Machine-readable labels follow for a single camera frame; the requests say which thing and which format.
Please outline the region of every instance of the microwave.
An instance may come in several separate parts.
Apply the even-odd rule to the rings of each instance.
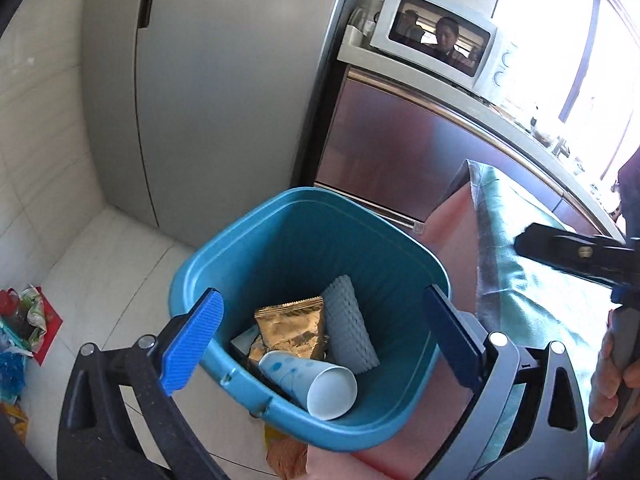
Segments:
[[[370,46],[500,105],[517,47],[453,0],[385,0]]]

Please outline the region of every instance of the blue gripper pad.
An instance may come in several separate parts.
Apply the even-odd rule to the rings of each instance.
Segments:
[[[225,313],[222,295],[210,288],[190,312],[190,318],[162,356],[160,385],[170,396],[184,388],[216,333]]]

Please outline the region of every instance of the microwave window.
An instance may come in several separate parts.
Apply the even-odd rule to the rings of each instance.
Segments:
[[[491,35],[425,0],[401,0],[389,39],[473,77]]]

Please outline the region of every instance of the paper cup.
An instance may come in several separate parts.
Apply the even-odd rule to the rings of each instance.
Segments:
[[[320,420],[343,416],[358,395],[356,378],[343,366],[274,350],[260,360],[258,368]]]

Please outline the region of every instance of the blue plastic bin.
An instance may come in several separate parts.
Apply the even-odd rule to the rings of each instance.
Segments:
[[[318,296],[348,274],[380,366],[357,376],[358,399],[332,421],[272,392],[229,354],[230,341],[254,322],[257,308]],[[315,188],[281,193],[213,238],[178,270],[172,316],[216,288],[225,313],[201,361],[230,396],[267,424],[334,451],[382,444],[416,407],[436,360],[425,287],[446,294],[449,279],[422,245],[361,206]]]

